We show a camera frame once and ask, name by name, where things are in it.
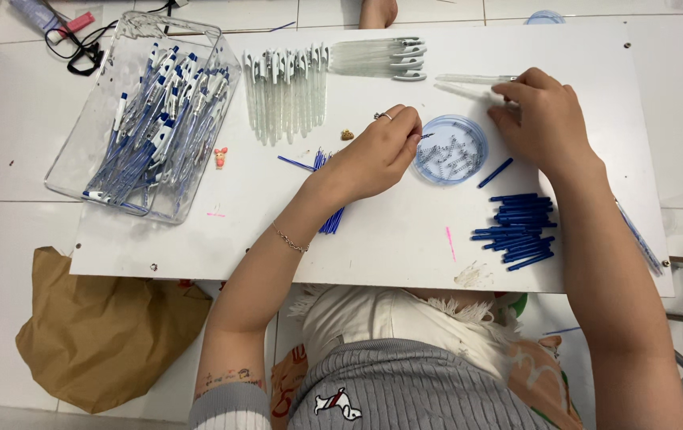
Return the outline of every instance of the foot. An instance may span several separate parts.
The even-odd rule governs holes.
[[[387,28],[397,18],[397,0],[363,0],[360,7],[360,30]]]

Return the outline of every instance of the blue plastic lid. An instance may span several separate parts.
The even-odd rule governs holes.
[[[529,24],[565,24],[565,19],[554,11],[543,10],[530,15],[525,22],[525,25]]]
[[[435,184],[456,185],[480,171],[487,161],[487,137],[479,124],[461,115],[442,115],[424,125],[413,165]]]

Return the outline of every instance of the bracelet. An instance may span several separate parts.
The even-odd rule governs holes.
[[[285,234],[283,234],[282,231],[278,230],[278,226],[275,225],[275,221],[272,221],[272,226],[275,227],[275,231],[278,232],[278,234],[280,235],[280,237],[282,237],[283,240],[285,240],[286,243],[288,243],[289,246],[290,246],[291,248],[296,249],[297,251],[299,251],[299,252],[301,252],[301,253],[307,252],[307,251],[309,250],[309,245],[307,245],[306,248],[302,248],[302,247],[300,247],[300,246],[297,246],[294,242],[292,242],[291,239],[289,239],[288,236],[286,236]]]

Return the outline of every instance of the pink mark on table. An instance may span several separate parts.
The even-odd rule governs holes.
[[[450,252],[453,253],[453,262],[455,262],[455,249],[453,249],[453,238],[450,237],[450,227],[446,227],[444,231],[448,234],[448,243],[450,243]]]

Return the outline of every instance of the hand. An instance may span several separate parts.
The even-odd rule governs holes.
[[[419,113],[403,105],[386,113],[392,119],[382,115],[371,122],[307,180],[317,193],[330,195],[336,209],[388,190],[413,161],[422,133]]]
[[[521,121],[508,109],[494,106],[488,110],[507,145],[535,163],[549,176],[574,178],[584,168],[601,164],[588,144],[585,121],[577,95],[535,67],[517,80],[500,83],[493,91],[518,102]]]

